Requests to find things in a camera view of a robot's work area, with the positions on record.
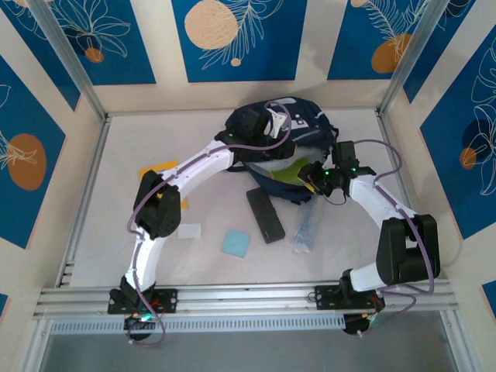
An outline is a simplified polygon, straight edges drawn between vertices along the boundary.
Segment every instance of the backpack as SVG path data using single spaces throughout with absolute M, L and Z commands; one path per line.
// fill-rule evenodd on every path
M 312 101 L 296 97 L 278 98 L 291 114 L 290 139 L 296 145 L 295 155 L 286 160 L 272 160 L 265 163 L 244 163 L 232 166 L 227 171 L 248 171 L 257 183 L 269 195 L 287 199 L 295 204 L 308 202 L 313 192 L 303 182 L 296 180 L 295 175 L 306 163 L 319 160 L 324 162 L 329 155 L 330 147 L 336 142 L 339 130 L 327 119 L 326 114 Z M 264 110 L 267 101 L 261 101 L 240 107 L 226 120 L 226 128 L 232 129 L 249 109 Z M 267 109 L 284 113 L 278 105 L 269 105 Z

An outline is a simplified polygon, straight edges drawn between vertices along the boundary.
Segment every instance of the clear plastic bag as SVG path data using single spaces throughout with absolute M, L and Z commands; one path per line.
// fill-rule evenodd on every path
M 312 200 L 298 208 L 296 231 L 289 246 L 297 253 L 310 253 L 319 233 L 324 217 L 325 204 L 322 198 L 314 195 Z

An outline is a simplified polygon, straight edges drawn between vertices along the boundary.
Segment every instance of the green fabric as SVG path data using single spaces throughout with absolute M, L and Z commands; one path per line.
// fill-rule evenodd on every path
M 308 164 L 308 159 L 302 157 L 301 159 L 296 160 L 290 167 L 270 172 L 270 178 L 275 181 L 284 182 L 285 184 L 301 186 L 305 183 L 298 178 L 298 172 L 306 164 Z

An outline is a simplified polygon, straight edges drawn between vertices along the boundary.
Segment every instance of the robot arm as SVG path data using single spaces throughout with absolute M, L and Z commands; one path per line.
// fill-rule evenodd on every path
M 190 162 L 194 162 L 195 159 L 197 159 L 203 153 L 207 153 L 207 154 L 211 153 L 212 151 L 220 147 L 226 147 L 226 144 L 214 140 L 203 151 L 200 151 L 200 153 L 196 154 L 194 157 L 187 160 L 179 167 L 175 167 L 174 169 L 160 172 L 159 174 L 157 174 L 157 176 L 154 176 L 153 174 L 149 174 L 148 177 L 154 178 L 154 181 L 151 182 L 151 184 L 153 184 L 156 179 L 161 181 L 161 180 L 167 180 L 170 176 L 174 177 L 174 175 L 177 173 L 179 169 L 189 164 Z M 174 177 L 172 181 L 169 181 L 168 185 L 170 185 L 173 188 L 177 188 L 177 192 L 180 195 L 180 199 L 186 198 L 186 196 L 191 192 L 191 190 L 199 186 L 201 183 L 203 183 L 203 181 L 206 181 L 214 174 L 217 174 L 218 172 L 231 167 L 233 165 L 233 161 L 234 161 L 234 154 L 230 150 L 224 149 L 217 151 L 213 155 L 204 157 L 200 161 L 188 167 L 186 170 L 181 172 L 181 174 Z M 181 218 L 181 210 L 177 211 L 177 206 L 174 209 L 176 209 L 177 212 L 176 213 L 177 215 L 175 217 L 176 221 L 173 222 L 175 229 L 175 227 L 179 224 Z M 146 221 L 144 221 L 146 217 L 142 215 L 139 215 L 139 217 L 141 217 L 140 220 L 141 222 L 138 223 L 146 225 Z M 165 225 L 167 228 L 168 223 L 170 222 L 164 219 L 162 226 Z M 142 242 L 140 242 L 140 238 L 137 238 L 134 247 L 136 251 L 136 249 L 138 249 L 139 243 L 141 243 L 141 247 L 139 248 L 139 254 L 136 262 L 136 273 L 139 280 L 138 285 L 140 288 L 143 288 L 143 290 L 150 288 L 155 283 L 155 271 L 157 268 L 158 257 L 160 255 L 160 251 L 162 250 L 162 246 L 167 240 L 166 236 L 161 236 L 167 233 L 166 231 L 164 231 L 165 229 L 163 227 L 161 228 L 160 226 L 158 226 L 157 230 L 159 231 L 150 230 L 152 236 L 157 235 L 156 237 L 152 238 L 152 236 L 150 236 L 150 233 L 140 226 L 139 231 L 143 234 L 144 239 Z M 134 271 L 133 263 L 131 263 L 129 265 L 129 269 L 126 272 L 126 280 L 128 283 L 131 284 L 131 286 L 135 287 L 133 280 L 133 271 Z
M 367 211 L 381 230 L 375 262 L 343 273 L 340 290 L 348 292 L 345 297 L 349 293 L 372 291 L 428 278 L 419 242 L 416 242 L 416 246 L 407 246 L 415 242 L 415 234 L 406 218 L 418 230 L 434 277 L 439 276 L 435 219 L 431 215 L 418 215 L 403 205 L 377 181 L 373 170 L 359 167 L 353 142 L 336 143 L 332 148 L 332 162 L 336 167 L 327 170 L 319 162 L 308 164 L 300 170 L 298 177 L 319 195 L 330 196 L 333 190 L 342 189 L 345 195 Z
M 136 241 L 133 253 L 133 257 L 137 253 L 136 262 L 133 260 L 126 275 L 122 278 L 120 291 L 128 300 L 126 303 L 129 303 L 131 308 L 129 312 L 140 310 L 143 305 L 135 295 L 136 284 L 142 292 L 153 291 L 160 251 L 167 236 L 177 228 L 181 221 L 182 198 L 203 181 L 231 167 L 239 160 L 284 159 L 293 154 L 295 145 L 292 141 L 286 141 L 276 150 L 264 152 L 257 152 L 245 146 L 246 144 L 254 146 L 267 144 L 269 119 L 261 116 L 263 114 L 254 114 L 252 124 L 242 127 L 241 131 L 226 130 L 219 133 L 203 151 L 179 167 L 159 174 L 153 171 L 145 174 L 136 197 L 135 209 L 143 199 L 146 199 L 150 190 L 165 180 L 169 181 L 160 190 L 161 198 L 154 195 L 136 214 L 135 222 L 142 237 Z M 268 132 L 273 133 L 274 127 L 281 126 L 285 119 L 285 115 L 275 116 L 272 113 L 272 123 L 270 123 Z M 229 147 L 233 144 L 242 146 L 236 146 L 235 149 Z M 410 208 L 403 206 L 375 181 L 375 173 L 369 167 L 359 167 L 359 162 L 354 156 L 353 143 L 337 143 L 332 148 L 332 160 L 336 165 L 333 169 L 324 170 L 322 164 L 316 162 L 304 166 L 298 176 L 318 195 L 330 196 L 334 189 L 343 189 L 346 195 L 363 206 L 381 229 L 376 262 L 359 269 L 347 270 L 343 274 L 341 281 L 347 283 L 346 287 L 349 288 L 347 291 L 366 292 L 392 284 L 427 278 L 425 264 L 418 247 L 408 249 L 406 247 L 407 240 L 413 240 L 414 237 L 403 215 L 398 211 L 398 205 L 417 225 L 422 240 L 425 240 L 429 248 L 429 258 L 437 276 L 439 274 L 439 249 L 434 219 L 429 215 L 417 215 Z M 396 207 L 391 204 L 391 200 L 397 204 Z

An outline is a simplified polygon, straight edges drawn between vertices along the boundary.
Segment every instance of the blue sponge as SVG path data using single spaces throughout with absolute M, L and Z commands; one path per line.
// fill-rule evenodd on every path
M 244 258 L 250 243 L 250 234 L 236 230 L 229 230 L 224 238 L 221 251 L 233 256 Z

